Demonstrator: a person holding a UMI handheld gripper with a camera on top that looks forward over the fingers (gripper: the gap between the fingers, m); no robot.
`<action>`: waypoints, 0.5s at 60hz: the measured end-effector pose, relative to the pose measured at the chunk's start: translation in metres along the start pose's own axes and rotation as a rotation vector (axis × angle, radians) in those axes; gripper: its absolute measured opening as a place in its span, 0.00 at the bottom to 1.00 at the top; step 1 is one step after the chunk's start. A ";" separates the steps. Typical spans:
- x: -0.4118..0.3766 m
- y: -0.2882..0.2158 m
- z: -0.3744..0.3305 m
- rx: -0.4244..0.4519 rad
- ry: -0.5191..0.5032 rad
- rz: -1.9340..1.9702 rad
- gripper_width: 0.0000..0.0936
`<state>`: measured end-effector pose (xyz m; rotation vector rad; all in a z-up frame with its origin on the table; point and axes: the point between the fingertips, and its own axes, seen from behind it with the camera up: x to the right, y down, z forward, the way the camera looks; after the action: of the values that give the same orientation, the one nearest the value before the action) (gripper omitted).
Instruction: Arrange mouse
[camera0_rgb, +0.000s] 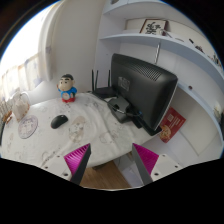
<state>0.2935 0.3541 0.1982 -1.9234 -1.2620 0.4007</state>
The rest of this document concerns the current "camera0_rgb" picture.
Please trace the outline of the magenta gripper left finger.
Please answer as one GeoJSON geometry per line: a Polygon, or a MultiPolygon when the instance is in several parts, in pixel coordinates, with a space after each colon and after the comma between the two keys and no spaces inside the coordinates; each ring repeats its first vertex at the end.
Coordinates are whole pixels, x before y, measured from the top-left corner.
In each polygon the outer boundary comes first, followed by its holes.
{"type": "Polygon", "coordinates": [[[80,184],[90,155],[91,145],[86,144],[64,156],[64,160],[72,174],[70,179],[72,183],[80,184]]]}

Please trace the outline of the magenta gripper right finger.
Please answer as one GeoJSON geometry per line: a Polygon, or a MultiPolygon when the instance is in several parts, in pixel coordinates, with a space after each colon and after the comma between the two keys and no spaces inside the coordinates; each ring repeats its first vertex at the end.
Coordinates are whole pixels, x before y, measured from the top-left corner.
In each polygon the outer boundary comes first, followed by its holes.
{"type": "Polygon", "coordinates": [[[132,144],[132,155],[143,184],[147,185],[152,183],[151,173],[159,155],[135,143],[132,144]]]}

